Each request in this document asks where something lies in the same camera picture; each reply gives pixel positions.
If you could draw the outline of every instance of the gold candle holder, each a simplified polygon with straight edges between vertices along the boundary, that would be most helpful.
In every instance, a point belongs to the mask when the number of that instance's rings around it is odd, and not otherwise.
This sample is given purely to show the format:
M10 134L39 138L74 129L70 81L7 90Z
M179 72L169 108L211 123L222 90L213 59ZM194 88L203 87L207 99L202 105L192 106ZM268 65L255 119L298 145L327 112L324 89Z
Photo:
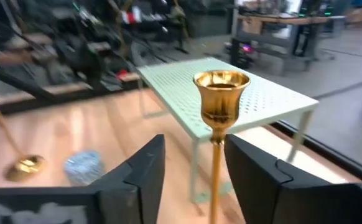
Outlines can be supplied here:
M220 185L221 149L228 128L239 117L239 101L250 78L242 72L214 70L198 73L193 78L202 99L201 116L213 130L213 168L211 172L210 224L216 223Z
M0 112L0 127L2 128L6 139L12 147L12 150L17 154L17 161L15 161L4 173L6 180L21 182L27 180L29 177L37 174L44 166L45 161L41 156L25 155L16 144L14 138L11 136L4 118Z

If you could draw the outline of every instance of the gold candle stand base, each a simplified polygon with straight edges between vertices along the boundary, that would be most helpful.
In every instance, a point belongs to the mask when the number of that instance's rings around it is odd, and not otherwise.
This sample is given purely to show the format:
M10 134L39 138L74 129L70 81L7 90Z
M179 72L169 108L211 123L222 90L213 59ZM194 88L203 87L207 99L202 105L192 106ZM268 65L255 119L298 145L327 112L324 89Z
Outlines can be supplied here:
M38 174L44 165L45 160L41 156L25 156L4 171L4 178L8 181L22 182Z
M44 167L45 160L41 156L25 155L16 144L4 122L0 112L0 127L4 131L6 139L17 154L18 159L4 171L4 178L9 181L22 182L39 173Z

